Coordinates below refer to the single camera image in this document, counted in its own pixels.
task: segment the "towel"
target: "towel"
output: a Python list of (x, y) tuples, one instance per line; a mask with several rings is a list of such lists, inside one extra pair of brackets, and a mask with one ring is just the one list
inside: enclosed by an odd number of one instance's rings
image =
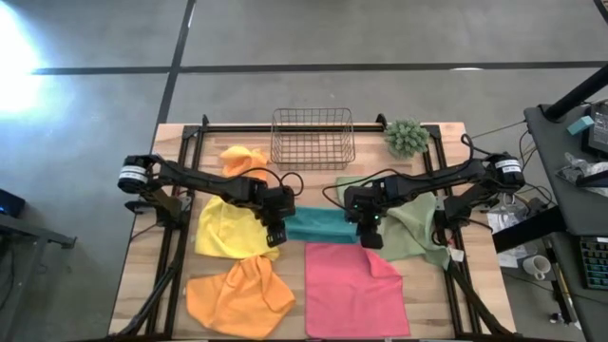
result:
[(263, 256), (237, 261), (227, 274), (186, 284), (190, 315), (205, 328), (245, 338), (268, 336), (294, 304), (294, 294)]
[(306, 333), (314, 338), (408, 336), (402, 277), (358, 244), (306, 244)]
[[(232, 146), (223, 151), (219, 157), (224, 163), (222, 174), (224, 176), (236, 176), (250, 168), (266, 167), (268, 158), (266, 158), (260, 149), (254, 148), (249, 150), (243, 146)], [(247, 173), (245, 176), (257, 178), (266, 181), (266, 171), (257, 170)]]
[[(341, 177), (336, 182), (344, 184), (358, 179), (361, 178)], [(344, 203), (345, 190), (346, 186), (337, 188), (341, 203)], [(387, 216), (382, 218), (382, 223), (378, 226), (384, 247), (373, 251), (388, 261), (423, 256), (427, 262), (446, 270), (449, 263), (447, 248), (437, 246), (431, 240), (431, 223), (435, 205), (435, 196), (432, 193), (425, 193), (400, 207), (390, 208)]]
[[(243, 146), (232, 146), (220, 157), (224, 162), (224, 176), (236, 176), (251, 167), (266, 166), (266, 159), (258, 149), (249, 151)], [(266, 180), (264, 171), (252, 171), (246, 176)], [(251, 210), (237, 208), (214, 196), (200, 213), (195, 252), (231, 258), (265, 255), (274, 260), (278, 257), (278, 248), (268, 247), (266, 236), (266, 228)]]
[(278, 257), (278, 248), (268, 247), (266, 228), (247, 208), (237, 208), (213, 196), (200, 213), (195, 252), (211, 257)]
[(287, 239), (309, 242), (357, 243), (356, 225), (344, 220), (344, 211), (328, 208), (296, 207), (285, 218)]

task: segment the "pink towel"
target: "pink towel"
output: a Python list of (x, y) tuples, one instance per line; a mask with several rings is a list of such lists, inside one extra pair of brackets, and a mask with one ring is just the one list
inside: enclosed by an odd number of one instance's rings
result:
[(359, 244), (306, 244), (306, 333), (409, 336), (401, 284), (388, 262)]

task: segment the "succulent plant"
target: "succulent plant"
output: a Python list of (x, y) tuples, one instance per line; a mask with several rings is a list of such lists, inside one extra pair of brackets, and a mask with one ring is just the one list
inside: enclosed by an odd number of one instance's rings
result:
[(414, 120), (397, 120), (387, 127), (389, 152), (395, 158), (407, 159), (428, 151), (428, 131)]

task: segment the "wire basket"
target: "wire basket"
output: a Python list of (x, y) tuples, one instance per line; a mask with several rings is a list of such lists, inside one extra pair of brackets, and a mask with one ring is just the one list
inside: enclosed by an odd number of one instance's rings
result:
[(354, 161), (348, 108), (279, 108), (273, 114), (271, 161), (280, 170), (341, 170)]

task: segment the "concrete floor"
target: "concrete floor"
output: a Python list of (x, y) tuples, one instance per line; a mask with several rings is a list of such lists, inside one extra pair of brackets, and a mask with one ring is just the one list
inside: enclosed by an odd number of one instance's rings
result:
[[(78, 236), (74, 250), (47, 251), (18, 340), (105, 335), (133, 221), (117, 173), (125, 155), (149, 151), (167, 79), (19, 71), (170, 66), (185, 8), (185, 0), (0, 2), (0, 44), (10, 47), (0, 54), (0, 188), (27, 199), (26, 219)], [(199, 0), (182, 64), (606, 60), (605, 25), (591, 0)], [(347, 106), (357, 121), (380, 112), (463, 121), (474, 135), (522, 120), (525, 107), (557, 100), (592, 72), (180, 75), (167, 121), (197, 123), (206, 113), (218, 123), (268, 122), (280, 106)], [(476, 144), (516, 153), (523, 131)], [(538, 157), (526, 178), (548, 186)], [(549, 293), (505, 284), (519, 332), (583, 340), (547, 322), (557, 310)]]

